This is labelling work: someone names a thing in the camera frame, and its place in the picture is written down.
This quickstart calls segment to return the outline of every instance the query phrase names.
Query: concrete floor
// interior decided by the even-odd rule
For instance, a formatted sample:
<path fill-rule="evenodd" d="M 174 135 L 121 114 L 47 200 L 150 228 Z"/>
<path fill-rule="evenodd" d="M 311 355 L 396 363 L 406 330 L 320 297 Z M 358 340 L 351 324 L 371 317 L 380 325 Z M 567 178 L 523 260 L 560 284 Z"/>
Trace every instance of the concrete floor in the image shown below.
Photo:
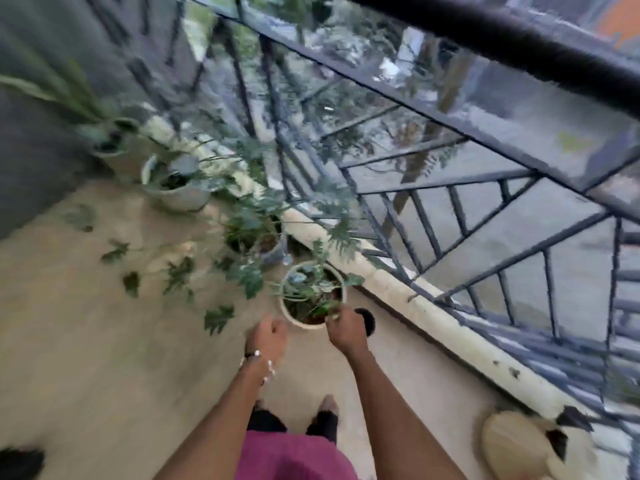
<path fill-rule="evenodd" d="M 63 218 L 80 203 L 96 212 L 91 233 Z M 184 252 L 203 254 L 206 245 L 189 240 L 209 228 L 212 214 L 213 205 L 198 216 L 169 215 L 140 193 L 93 181 L 0 242 L 0 447 L 43 447 L 42 480 L 151 478 L 235 374 L 244 330 L 261 313 L 277 313 L 267 291 L 246 302 L 209 274 L 208 259 L 194 274 L 194 304 L 162 296 L 159 270 Z M 110 238 L 137 251 L 102 264 Z M 208 241 L 215 252 L 220 240 L 214 233 Z M 120 282 L 134 269 L 144 274 L 137 299 Z M 269 275 L 278 279 L 284 269 Z M 210 337 L 204 311 L 230 302 L 236 318 Z M 474 451 L 474 429 L 503 398 L 363 295 L 350 291 L 349 303 L 373 311 L 378 361 L 469 480 L 490 478 Z M 360 478 L 371 478 L 346 362 L 323 331 L 291 329 L 284 362 L 264 390 L 267 407 L 303 431 L 327 393 L 341 409 L 339 447 Z"/>

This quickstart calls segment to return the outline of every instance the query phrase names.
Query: wrist bracelet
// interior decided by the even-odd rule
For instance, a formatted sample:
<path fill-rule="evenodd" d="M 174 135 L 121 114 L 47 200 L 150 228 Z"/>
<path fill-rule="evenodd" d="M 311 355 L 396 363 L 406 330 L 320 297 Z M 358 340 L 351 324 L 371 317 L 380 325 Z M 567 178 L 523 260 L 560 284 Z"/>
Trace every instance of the wrist bracelet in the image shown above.
<path fill-rule="evenodd" d="M 255 357 L 263 357 L 260 350 L 256 350 L 255 352 L 247 352 L 246 354 L 244 354 L 243 359 L 240 361 L 240 367 L 242 367 L 245 362 L 248 362 L 249 360 Z M 267 366 L 269 368 L 269 375 L 262 379 L 262 385 L 264 385 L 266 382 L 269 381 L 269 379 L 271 379 L 272 377 L 274 377 L 274 375 L 276 375 L 276 371 L 273 370 L 273 364 L 270 360 L 267 360 Z"/>

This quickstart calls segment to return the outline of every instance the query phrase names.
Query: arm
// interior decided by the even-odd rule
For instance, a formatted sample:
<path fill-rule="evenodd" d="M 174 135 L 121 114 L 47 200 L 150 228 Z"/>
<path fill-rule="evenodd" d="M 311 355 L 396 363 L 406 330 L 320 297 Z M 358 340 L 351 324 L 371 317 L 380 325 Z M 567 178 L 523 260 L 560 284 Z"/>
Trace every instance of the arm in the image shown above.
<path fill-rule="evenodd" d="M 378 480 L 465 480 L 380 369 L 367 345 L 362 316 L 343 306 L 340 318 L 327 322 L 327 330 L 355 375 Z"/>
<path fill-rule="evenodd" d="M 267 361 L 279 362 L 287 346 L 287 326 L 282 319 L 265 316 L 247 338 L 246 350 L 260 350 L 236 374 L 220 401 L 187 436 L 154 480 L 233 480 L 246 425 L 262 380 L 269 375 Z"/>

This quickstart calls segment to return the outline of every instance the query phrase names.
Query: foot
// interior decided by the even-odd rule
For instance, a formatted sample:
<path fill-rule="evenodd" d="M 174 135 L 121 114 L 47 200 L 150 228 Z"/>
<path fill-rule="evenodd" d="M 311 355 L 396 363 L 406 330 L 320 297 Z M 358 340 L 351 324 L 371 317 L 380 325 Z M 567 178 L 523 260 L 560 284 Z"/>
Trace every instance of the foot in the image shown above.
<path fill-rule="evenodd" d="M 320 411 L 329 411 L 338 416 L 340 409 L 338 409 L 338 403 L 335 402 L 335 398 L 333 397 L 333 395 L 327 394 L 324 396 L 324 399 L 322 400 L 322 403 L 320 403 L 320 407 L 318 408 L 318 412 Z"/>

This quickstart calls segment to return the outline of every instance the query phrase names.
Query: black object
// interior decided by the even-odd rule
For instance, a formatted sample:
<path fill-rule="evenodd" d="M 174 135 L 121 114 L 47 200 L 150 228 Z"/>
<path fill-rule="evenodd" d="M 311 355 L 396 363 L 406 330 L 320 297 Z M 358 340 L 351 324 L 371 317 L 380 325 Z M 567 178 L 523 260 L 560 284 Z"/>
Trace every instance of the black object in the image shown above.
<path fill-rule="evenodd" d="M 560 416 L 556 418 L 558 426 L 569 426 L 579 428 L 584 431 L 593 432 L 593 427 L 589 423 L 589 418 L 582 414 L 575 406 L 565 406 Z"/>
<path fill-rule="evenodd" d="M 364 318 L 364 328 L 367 331 L 367 337 L 372 336 L 373 332 L 376 330 L 376 319 L 373 316 L 373 313 L 368 311 L 366 308 L 356 308 L 354 312 L 362 315 Z"/>
<path fill-rule="evenodd" d="M 1 480 L 33 480 L 44 466 L 44 451 L 16 450 L 0 451 Z"/>
<path fill-rule="evenodd" d="M 271 411 L 254 408 L 246 430 L 260 431 L 261 433 L 286 433 L 287 427 Z M 318 411 L 318 414 L 316 414 L 316 417 L 307 428 L 306 434 L 308 436 L 322 436 L 331 441 L 331 443 L 336 444 L 338 438 L 338 416 L 331 411 Z"/>
<path fill-rule="evenodd" d="M 558 458 L 564 461 L 566 457 L 567 436 L 559 429 L 548 431 L 545 433 L 545 436 L 549 440 L 549 443 L 551 443 L 551 446 L 556 452 L 556 455 L 558 455 Z"/>

